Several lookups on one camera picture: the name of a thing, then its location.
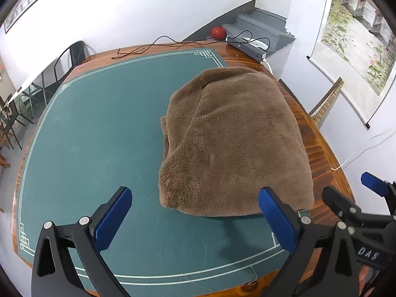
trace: staircase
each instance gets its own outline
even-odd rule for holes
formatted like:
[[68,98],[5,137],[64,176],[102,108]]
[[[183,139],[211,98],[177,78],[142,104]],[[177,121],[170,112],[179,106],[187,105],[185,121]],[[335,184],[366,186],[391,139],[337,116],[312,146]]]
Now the staircase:
[[[268,57],[295,40],[293,35],[286,32],[285,25],[285,17],[255,8],[250,15],[239,14],[235,24],[225,24],[222,27],[227,35],[237,36],[242,31],[249,30],[253,34],[253,39],[267,37],[271,42],[270,48],[267,50]],[[250,38],[250,33],[245,32],[240,37]],[[262,42],[268,44],[266,39],[263,39]]]

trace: black chair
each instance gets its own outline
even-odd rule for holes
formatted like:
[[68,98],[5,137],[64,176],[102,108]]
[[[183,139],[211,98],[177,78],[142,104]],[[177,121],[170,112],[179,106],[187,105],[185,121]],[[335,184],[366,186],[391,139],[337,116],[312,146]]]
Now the black chair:
[[[7,97],[7,99],[5,100],[5,103],[8,103],[8,101],[11,99],[12,94],[9,94],[9,96]],[[34,124],[30,119],[28,119],[26,116],[22,115],[21,113],[18,112],[17,110],[17,106],[15,105],[15,101],[12,101],[8,104],[9,106],[9,110],[11,111],[11,115],[8,114],[8,108],[7,107],[2,107],[1,108],[1,117],[2,117],[2,121],[1,121],[1,131],[5,134],[10,146],[12,149],[14,149],[14,147],[12,146],[11,142],[9,141],[8,138],[8,133],[9,131],[12,131],[12,133],[14,134],[15,139],[17,140],[17,143],[19,145],[19,147],[22,149],[21,144],[19,143],[17,136],[14,132],[14,129],[12,128],[12,125],[15,123],[15,121],[17,121],[18,123],[22,124],[23,126],[25,126],[24,123],[22,123],[21,121],[18,120],[18,116],[22,116],[24,119],[26,119],[28,122]]]
[[[43,92],[34,94],[33,98],[36,99],[38,102],[41,102],[44,100],[44,102],[47,105],[47,100],[49,100],[56,93],[59,86],[64,82],[64,80],[72,72],[72,70],[74,68],[76,68],[78,65],[81,65],[85,61],[84,49],[85,49],[84,41],[77,41],[77,42],[73,43],[71,46],[67,47],[67,49],[65,51],[63,51],[61,53],[61,55],[58,57],[58,59],[56,60],[54,66],[53,66],[53,72],[55,74],[55,82],[53,82],[52,84],[50,84],[47,87],[44,87],[44,75],[43,75],[43,73],[41,73],[41,80],[42,80],[43,87],[37,86],[37,85],[34,85],[34,86],[38,89],[43,90]],[[70,51],[70,59],[71,59],[72,66],[61,78],[58,79],[58,75],[56,73],[56,65],[58,64],[59,60],[64,55],[64,53],[68,50]],[[46,97],[45,97],[45,94],[44,94],[45,92],[50,94],[50,96],[47,97],[48,99],[46,99]]]
[[1,112],[0,112],[0,122],[1,122],[2,120],[7,120],[7,116],[5,116],[3,114],[3,111],[8,110],[3,98],[1,96],[0,96],[0,108],[1,108]]
[[[85,42],[84,41],[77,41],[73,43],[69,48],[67,48],[65,51],[61,53],[59,56],[58,60],[56,60],[54,66],[53,66],[53,72],[55,74],[55,83],[58,84],[58,87],[64,82],[66,77],[72,72],[74,68],[76,68],[78,65],[81,65],[85,61]],[[58,76],[56,74],[56,65],[58,64],[59,59],[63,56],[63,54],[70,50],[70,59],[72,62],[71,68],[65,73],[60,79],[58,79]]]

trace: power cord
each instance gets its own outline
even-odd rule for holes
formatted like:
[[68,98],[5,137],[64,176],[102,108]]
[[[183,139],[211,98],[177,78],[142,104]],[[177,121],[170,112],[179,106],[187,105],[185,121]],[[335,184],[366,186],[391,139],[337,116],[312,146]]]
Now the power cord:
[[373,139],[375,139],[375,138],[377,138],[377,137],[379,137],[379,136],[382,136],[382,135],[388,133],[389,131],[393,130],[395,127],[396,127],[396,126],[392,126],[392,127],[388,128],[387,130],[385,130],[384,132],[382,132],[381,134],[378,134],[378,135],[375,135],[375,136],[371,137],[369,140],[367,140],[366,142],[364,142],[363,144],[361,144],[361,145],[357,148],[356,151],[354,151],[351,155],[349,155],[348,158],[344,161],[344,163],[342,163],[339,167],[337,167],[337,168],[335,168],[335,169],[334,169],[333,167],[330,167],[331,170],[337,171],[338,169],[340,169],[340,168],[341,168],[342,166],[344,166],[344,165],[349,161],[349,159],[350,159],[355,153],[357,153],[359,150],[360,150],[360,151],[359,151],[359,155],[360,155],[360,154],[364,153],[366,150],[371,149],[371,147],[368,147],[368,148],[365,148],[364,150],[361,150],[361,148],[362,148],[364,145],[367,145],[367,143],[369,143],[369,142],[372,141]]
[[[244,32],[249,32],[250,35],[251,35],[250,39],[253,38],[253,34],[252,34],[252,32],[250,30],[244,30],[239,35],[237,35],[237,36],[235,36],[233,38],[230,38],[230,39],[235,39],[235,38],[239,37],[241,34],[243,34]],[[111,57],[111,58],[115,60],[115,59],[121,59],[121,58],[124,58],[126,56],[129,56],[130,54],[142,54],[142,53],[146,52],[147,50],[149,50],[153,45],[155,45],[155,43],[161,38],[168,38],[169,40],[172,40],[172,41],[175,42],[175,43],[170,43],[170,44],[167,44],[167,45],[164,45],[164,46],[173,46],[173,45],[177,45],[177,44],[188,45],[190,43],[196,43],[196,44],[201,45],[201,46],[206,46],[206,45],[211,45],[211,44],[217,43],[217,42],[223,42],[223,41],[213,41],[213,42],[208,42],[208,43],[200,43],[199,41],[202,41],[202,39],[201,40],[195,40],[195,41],[176,41],[176,40],[172,39],[171,37],[168,37],[167,35],[162,35],[162,36],[158,37],[157,39],[155,39],[153,43],[151,43],[149,45],[141,45],[141,46],[137,47],[136,49],[133,49],[130,52],[120,52],[121,48],[119,48],[118,51],[117,51],[117,56]],[[267,39],[268,40],[268,48],[270,47],[271,41],[267,37],[257,38],[257,39],[253,39],[253,40],[250,40],[250,41],[247,41],[247,42],[238,42],[238,43],[251,43],[252,41],[256,41],[256,40],[260,40],[260,39]],[[143,47],[147,47],[147,48],[144,49],[143,51],[138,51],[139,49],[141,49]]]
[[270,71],[271,75],[274,75],[274,73],[272,72],[271,66],[268,63],[267,59],[265,59],[265,58],[263,59],[263,61],[261,62],[262,65],[264,65],[263,62],[265,62],[267,64],[268,70]]

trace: brown fleece blanket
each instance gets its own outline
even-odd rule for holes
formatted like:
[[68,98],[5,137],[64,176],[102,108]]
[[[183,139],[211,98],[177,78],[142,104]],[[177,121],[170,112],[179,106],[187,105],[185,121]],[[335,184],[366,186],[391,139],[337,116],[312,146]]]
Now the brown fleece blanket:
[[312,208],[297,121],[267,75],[205,70],[171,96],[161,128],[162,206],[206,217],[256,214],[259,190],[271,186],[294,210]]

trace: basketball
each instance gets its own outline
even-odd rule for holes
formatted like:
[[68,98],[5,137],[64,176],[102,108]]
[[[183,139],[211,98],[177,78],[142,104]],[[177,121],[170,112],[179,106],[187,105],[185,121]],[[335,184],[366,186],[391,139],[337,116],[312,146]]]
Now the basketball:
[[212,30],[210,30],[210,35],[215,40],[224,40],[226,32],[222,27],[214,27]]

